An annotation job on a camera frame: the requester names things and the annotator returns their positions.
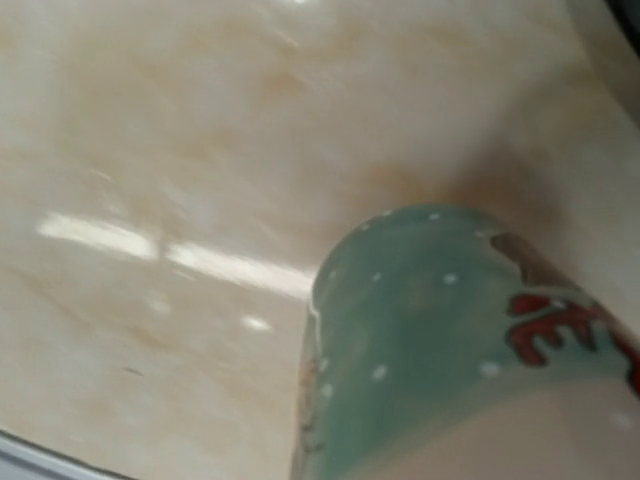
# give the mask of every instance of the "white dot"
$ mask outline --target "white dot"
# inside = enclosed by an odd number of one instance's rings
[[[387,376],[387,373],[389,373],[389,369],[386,365],[378,365],[371,372],[371,378],[374,382],[381,382]]]
[[[329,368],[329,363],[330,362],[328,358],[323,358],[322,360],[320,360],[320,366],[318,367],[320,372],[326,372],[327,368]]]
[[[309,305],[309,313],[314,320],[320,320],[322,316],[320,315],[320,310],[313,306],[313,303]]]
[[[447,273],[444,277],[442,277],[442,281],[445,285],[453,285],[454,283],[458,283],[458,275],[455,273]]]
[[[242,317],[242,324],[249,330],[254,330],[256,332],[269,332],[273,330],[273,327],[269,325],[266,320],[260,317],[253,317],[251,315]]]
[[[324,398],[333,397],[333,386],[329,384],[323,385],[322,388],[320,389],[320,393]]]
[[[635,427],[633,418],[624,413],[616,412],[611,415],[611,423],[618,430],[629,431]]]
[[[495,362],[482,362],[479,367],[480,374],[486,378],[495,378],[500,375],[500,365]]]

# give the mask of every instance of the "mug design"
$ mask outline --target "mug design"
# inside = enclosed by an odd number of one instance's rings
[[[521,238],[511,233],[503,233],[493,237],[491,245],[518,266],[525,286],[564,287],[579,291],[577,286],[542,259]],[[518,358],[529,367],[545,367],[548,364],[547,358],[534,344],[536,339],[544,340],[552,348],[562,348],[564,340],[558,328],[567,327],[580,345],[596,352],[598,348],[593,324],[604,324],[613,345],[631,364],[627,381],[640,399],[640,352],[620,333],[619,322],[597,302],[584,307],[559,297],[522,293],[511,299],[507,314],[515,318],[528,318],[509,329],[506,341],[515,350]]]

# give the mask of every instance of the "ceramic mug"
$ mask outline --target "ceramic mug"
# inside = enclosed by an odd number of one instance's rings
[[[640,350],[486,215],[386,212],[313,288],[292,480],[637,480]]]

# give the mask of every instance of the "green mug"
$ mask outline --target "green mug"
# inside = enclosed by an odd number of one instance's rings
[[[292,480],[637,480],[640,349],[481,212],[356,228],[309,305]]]

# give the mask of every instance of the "marble surface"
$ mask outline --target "marble surface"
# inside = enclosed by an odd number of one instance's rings
[[[286,478],[313,275],[389,208],[640,332],[640,130],[563,2],[2,0],[0,105],[0,426],[101,468]]]

